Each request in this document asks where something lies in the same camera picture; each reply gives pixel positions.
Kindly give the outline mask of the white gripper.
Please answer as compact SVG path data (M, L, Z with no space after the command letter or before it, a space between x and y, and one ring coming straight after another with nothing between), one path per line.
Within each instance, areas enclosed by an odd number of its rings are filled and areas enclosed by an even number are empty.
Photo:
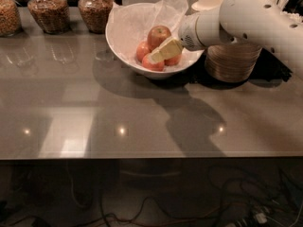
M203 43L203 25L199 13L186 16L178 28L180 41L173 37L168 37L148 56L148 61L158 63L181 55L183 47L189 51L196 51L205 48Z

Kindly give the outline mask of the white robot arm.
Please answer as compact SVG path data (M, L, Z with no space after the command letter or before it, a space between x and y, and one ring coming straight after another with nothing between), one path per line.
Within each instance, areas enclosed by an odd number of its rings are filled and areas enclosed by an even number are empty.
M275 0L223 0L219 7L183 19L176 39L167 39L149 55L152 63L212 45L259 45L303 78L303 25Z

